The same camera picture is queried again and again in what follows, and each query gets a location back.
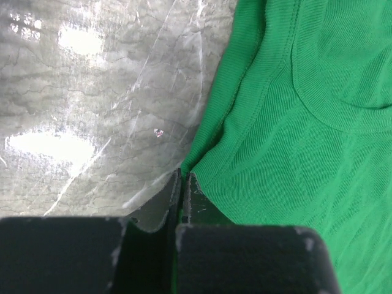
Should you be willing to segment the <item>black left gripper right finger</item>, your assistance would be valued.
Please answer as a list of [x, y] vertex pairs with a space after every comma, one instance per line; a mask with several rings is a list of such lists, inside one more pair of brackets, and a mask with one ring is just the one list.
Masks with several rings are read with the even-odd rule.
[[313, 229], [236, 225], [186, 178], [176, 229], [178, 293], [340, 293], [325, 242]]

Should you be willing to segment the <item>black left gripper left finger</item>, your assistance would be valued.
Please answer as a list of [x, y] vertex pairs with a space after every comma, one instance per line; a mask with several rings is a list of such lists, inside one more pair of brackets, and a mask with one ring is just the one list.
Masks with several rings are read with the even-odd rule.
[[1, 219], [2, 293], [169, 293], [181, 172], [123, 217]]

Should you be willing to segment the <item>green tank top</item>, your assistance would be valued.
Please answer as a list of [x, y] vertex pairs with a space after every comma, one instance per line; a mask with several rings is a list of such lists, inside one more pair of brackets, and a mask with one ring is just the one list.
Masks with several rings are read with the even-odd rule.
[[239, 1], [181, 169], [234, 223], [315, 229], [344, 293], [390, 293], [391, 2]]

